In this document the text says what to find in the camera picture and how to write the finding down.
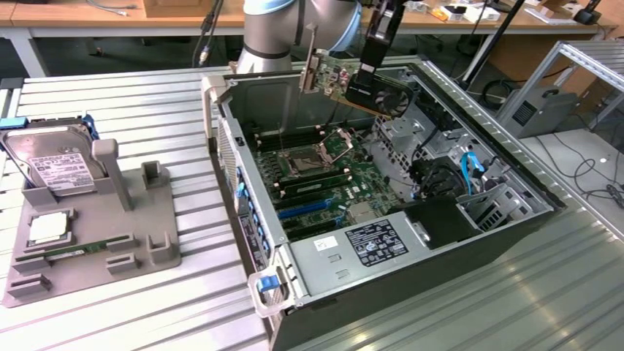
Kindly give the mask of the metal socket cover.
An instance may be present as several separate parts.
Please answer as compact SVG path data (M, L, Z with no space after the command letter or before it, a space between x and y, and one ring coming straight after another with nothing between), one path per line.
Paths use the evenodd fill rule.
M333 130L318 144L318 150L325 162L331 165L335 164L354 150L351 133L343 128Z

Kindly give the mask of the CPU socket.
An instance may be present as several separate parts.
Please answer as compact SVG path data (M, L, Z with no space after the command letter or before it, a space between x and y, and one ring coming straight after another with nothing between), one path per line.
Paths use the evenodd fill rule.
M322 155L321 148L317 146L307 146L287 151L285 158L291 176L305 176L313 171L330 170L333 168Z

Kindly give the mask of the blue expansion slot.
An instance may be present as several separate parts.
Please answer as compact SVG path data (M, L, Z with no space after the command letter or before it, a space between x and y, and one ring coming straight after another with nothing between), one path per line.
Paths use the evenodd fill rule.
M290 219L293 217L310 214L315 211L326 210L327 208L330 208L331 204L333 204L333 199L315 201L310 204L281 211L278 213L278 218Z

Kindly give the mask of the black stand pole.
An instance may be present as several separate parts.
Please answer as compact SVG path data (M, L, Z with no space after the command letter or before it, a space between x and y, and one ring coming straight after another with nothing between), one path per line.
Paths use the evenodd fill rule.
M463 76L463 79L461 80L461 86L463 88L470 88L470 85L473 84L478 73L485 66L486 61L489 60L489 56L494 50L494 47L497 43L499 42L502 36L506 34L506 31L511 25L511 22L519 13L523 5L525 5L526 0L517 0L511 11L507 13L507 16L503 20L502 25L499 26L499 29L497 30L497 33L491 34L487 36L487 39L485 41L485 44L482 45L482 48L479 49L477 56L469 66L467 73Z

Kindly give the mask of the open black PC case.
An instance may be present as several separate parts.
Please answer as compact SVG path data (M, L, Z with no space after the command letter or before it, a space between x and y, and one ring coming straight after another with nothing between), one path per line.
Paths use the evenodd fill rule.
M379 117L330 99L323 92L305 94L302 71L247 75L214 75L202 80L211 155L227 211L246 251L249 289L257 314L270 333L271 351L291 351L422 292L490 264L563 209L561 198L521 162L515 139L501 135L493 118L469 93L434 63L423 58L397 61L381 68L399 80L399 71L417 75L422 87L453 112L481 142L483 154L465 153L459 164L450 157L417 161L409 176L374 154L374 162L395 182L402 203L386 215L407 214L429 233L433 255L339 293L313 298L303 285L290 241L253 156L255 135L285 135L318 128L355 129L366 146L374 147ZM457 198L477 195L506 184L534 209L523 220L487 232L477 228ZM281 287L259 292L257 283L277 276Z

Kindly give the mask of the black desk device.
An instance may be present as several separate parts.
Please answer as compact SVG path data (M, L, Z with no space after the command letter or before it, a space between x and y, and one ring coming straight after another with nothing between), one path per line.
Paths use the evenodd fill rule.
M590 0L585 8L582 8L575 16L574 21L583 25L593 26L598 23L602 13L597 11L598 5L602 0Z

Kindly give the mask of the blue plastic disk caddy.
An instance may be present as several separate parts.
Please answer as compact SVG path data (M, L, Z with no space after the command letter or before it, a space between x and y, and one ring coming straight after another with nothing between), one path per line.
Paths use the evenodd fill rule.
M90 135L91 140L99 140L99 132L97 130L94 117L87 113L81 116L65 117L65 118L35 118L17 117L0 119L0 132L6 132L14 129L22 130L35 127L58 127L66 125L83 125L87 128L86 133Z

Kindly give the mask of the silver hard disk white label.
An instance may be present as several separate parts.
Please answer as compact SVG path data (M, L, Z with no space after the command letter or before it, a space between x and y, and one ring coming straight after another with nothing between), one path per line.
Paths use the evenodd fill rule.
M97 180L107 176L93 156L99 137L82 118L27 122L0 129L0 148L23 173L27 185L47 188L58 197L97 190Z

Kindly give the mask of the aluminium profile frame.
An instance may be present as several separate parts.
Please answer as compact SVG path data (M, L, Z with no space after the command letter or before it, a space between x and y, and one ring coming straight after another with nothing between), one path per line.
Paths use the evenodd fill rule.
M555 64L558 56L566 56L573 61L573 66L563 71L562 77L550 86L557 86L561 89L569 76L581 67L621 91L618 98L589 123L590 130L597 129L598 124L624 102L624 39L561 41L555 44L523 87L517 90L499 111L498 120L505 129L507 129L506 122L518 111L529 92L534 88L541 88L539 84L549 75L547 72Z

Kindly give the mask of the green motherboard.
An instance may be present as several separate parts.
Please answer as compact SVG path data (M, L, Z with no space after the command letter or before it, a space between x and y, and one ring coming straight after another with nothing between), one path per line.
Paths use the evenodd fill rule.
M386 215L395 205L402 203L399 193L391 186L395 180L379 170L374 162L371 147L363 144L361 135L355 129L345 130L351 133L354 138L354 150L331 165L333 168L330 170L313 171L303 176L291 176L289 174L285 158L286 152L297 148L318 146L333 130L318 128L313 132L285 135L287 148L285 152L281 152L278 134L255 135L254 137L253 156L277 214L286 209L299 207L315 201L333 199L333 204L326 210L315 211L290 219L279 219L286 235L295 228L329 221L330 219L339 221L339 225L334 230L358 224L353 221L347 212L350 206L357 203L369 201L378 213L378 218ZM342 174L353 175L353 181L349 185L307 195L282 198L281 191L286 186Z

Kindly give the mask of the wooden desk grey frame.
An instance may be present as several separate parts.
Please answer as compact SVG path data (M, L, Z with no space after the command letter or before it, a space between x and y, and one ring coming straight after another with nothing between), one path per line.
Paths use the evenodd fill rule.
M129 15L117 15L89 5L86 0L53 0L50 4L21 4L0 0L0 39L7 39L29 76L50 75L38 38L54 37L175 37L197 36L205 19L199 17L150 18L142 0L102 0L106 4L137 5Z
M526 10L526 6L514 16L505 34L522 35L573 35L589 34L591 39L603 39L606 35L618 28L618 24L613 20L601 19L599 24L583 25L579 23L549 24L538 17L531 15ZM478 27L470 21L450 21L445 22L429 12L407 12L405 14L399 34L483 34L494 35L507 15L503 14L499 21L483 20Z

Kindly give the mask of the grey box device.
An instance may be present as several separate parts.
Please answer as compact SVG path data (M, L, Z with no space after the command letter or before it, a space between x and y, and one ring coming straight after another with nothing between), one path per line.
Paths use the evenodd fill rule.
M578 94L557 86L534 88L506 122L506 128L518 139L549 134L555 131L578 105Z

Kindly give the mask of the green graphics card black cooler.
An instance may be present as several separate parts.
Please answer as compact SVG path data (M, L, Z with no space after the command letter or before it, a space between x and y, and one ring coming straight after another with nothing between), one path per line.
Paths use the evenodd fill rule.
M407 83L379 74L377 69L373 85L359 84L359 68L361 62L333 58L313 48L301 77L301 91L305 94L321 91L339 103L382 116L403 116L414 97Z

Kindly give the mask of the green RAM stick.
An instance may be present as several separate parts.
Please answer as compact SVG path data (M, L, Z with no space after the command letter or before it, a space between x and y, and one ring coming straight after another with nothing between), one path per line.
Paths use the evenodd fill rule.
M91 253L101 252L101 251L106 250L107 245L110 243L115 242L115 241L119 241L119 240L122 240L122 236L114 237L114 238L110 238L110 239L105 239L102 241L97 241L97 242L93 242L93 243L89 243L89 244L79 244L79 245L67 246L67 247L59 248L59 249L45 250L43 252L26 254L26 255L22 255L22 256L17 257L15 261L23 262L26 260L33 260L35 258L55 257L58 255L70 254L70 253L74 253L74 252L82 252L83 254L91 254Z

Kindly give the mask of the grey power supply unit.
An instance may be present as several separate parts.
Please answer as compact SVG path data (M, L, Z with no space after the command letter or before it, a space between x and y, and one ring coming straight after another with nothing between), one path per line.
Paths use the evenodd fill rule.
M403 212L295 242L303 285L313 298L339 293L433 255L423 226Z

